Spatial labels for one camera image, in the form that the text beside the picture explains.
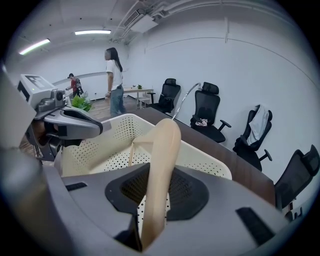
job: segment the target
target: ceiling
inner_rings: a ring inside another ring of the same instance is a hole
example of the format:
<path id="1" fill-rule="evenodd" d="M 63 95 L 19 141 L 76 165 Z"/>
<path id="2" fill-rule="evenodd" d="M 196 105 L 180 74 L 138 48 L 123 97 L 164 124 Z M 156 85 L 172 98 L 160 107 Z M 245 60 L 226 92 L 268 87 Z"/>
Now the ceiling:
<path id="1" fill-rule="evenodd" d="M 226 2 L 258 5 L 256 0 L 44 0 L 16 31 L 6 59 L 23 60 L 25 56 L 18 52 L 44 39 L 50 39 L 51 43 L 35 51 L 48 52 L 63 45 L 89 41 L 129 42 L 137 32 L 126 29 L 124 22 L 138 9 L 161 22 L 163 17 L 181 10 Z M 279 7 L 269 0 L 260 0 L 259 5 L 279 11 Z M 111 30 L 111 33 L 75 35 L 79 30 Z"/>

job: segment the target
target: long black hair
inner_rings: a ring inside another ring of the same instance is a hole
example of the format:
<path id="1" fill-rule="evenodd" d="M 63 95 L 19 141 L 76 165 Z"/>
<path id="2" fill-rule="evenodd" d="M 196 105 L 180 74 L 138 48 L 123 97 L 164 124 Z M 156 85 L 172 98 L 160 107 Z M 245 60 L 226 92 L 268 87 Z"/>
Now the long black hair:
<path id="1" fill-rule="evenodd" d="M 118 56 L 118 52 L 117 52 L 116 48 L 111 47 L 109 49 L 106 49 L 106 51 L 110 54 L 110 59 L 114 60 L 116 62 L 116 65 L 120 69 L 120 72 L 122 72 L 123 69 L 120 64 L 120 60 L 119 60 L 119 56 Z"/>

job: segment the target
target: white t-shirt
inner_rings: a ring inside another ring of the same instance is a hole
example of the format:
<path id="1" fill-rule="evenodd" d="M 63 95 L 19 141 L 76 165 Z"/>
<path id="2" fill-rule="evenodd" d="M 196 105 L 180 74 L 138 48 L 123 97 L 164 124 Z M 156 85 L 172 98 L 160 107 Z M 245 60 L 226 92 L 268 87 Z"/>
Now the white t-shirt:
<path id="1" fill-rule="evenodd" d="M 120 72 L 120 69 L 118 68 L 115 60 L 107 60 L 105 71 L 113 73 L 113 83 L 111 91 L 117 89 L 118 86 L 122 85 L 122 73 Z"/>

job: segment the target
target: white table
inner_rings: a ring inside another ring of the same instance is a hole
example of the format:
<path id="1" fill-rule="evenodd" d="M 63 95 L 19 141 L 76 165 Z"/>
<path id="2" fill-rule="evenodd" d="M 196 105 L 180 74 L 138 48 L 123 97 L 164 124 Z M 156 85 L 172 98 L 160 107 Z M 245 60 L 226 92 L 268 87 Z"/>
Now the white table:
<path id="1" fill-rule="evenodd" d="M 129 87 L 129 88 L 123 88 L 123 93 L 124 94 L 131 94 L 131 93 L 136 93 L 136 104 L 139 105 L 139 100 L 140 100 L 140 109 L 142 109 L 142 100 L 143 98 L 139 98 L 139 93 L 152 93 L 154 89 L 138 89 L 137 87 Z"/>

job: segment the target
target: ceiling light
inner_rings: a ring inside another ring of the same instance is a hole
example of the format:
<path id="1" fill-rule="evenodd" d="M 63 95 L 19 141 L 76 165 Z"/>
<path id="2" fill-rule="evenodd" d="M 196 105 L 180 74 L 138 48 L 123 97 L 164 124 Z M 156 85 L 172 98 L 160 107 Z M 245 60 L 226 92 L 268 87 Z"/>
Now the ceiling light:
<path id="1" fill-rule="evenodd" d="M 74 32 L 76 35 L 86 35 L 86 34 L 110 34 L 111 30 L 84 30 Z"/>
<path id="2" fill-rule="evenodd" d="M 40 47 L 40 46 L 43 46 L 47 43 L 50 43 L 50 40 L 49 39 L 46 39 L 46 40 L 43 40 L 43 41 L 40 41 L 40 42 L 37 42 L 33 45 L 31 45 L 30 47 L 28 47 L 27 49 L 24 49 L 23 51 L 19 52 L 19 54 L 21 55 L 25 55 L 27 54 L 28 52 L 32 51 L 33 49 L 37 48 L 37 47 Z"/>

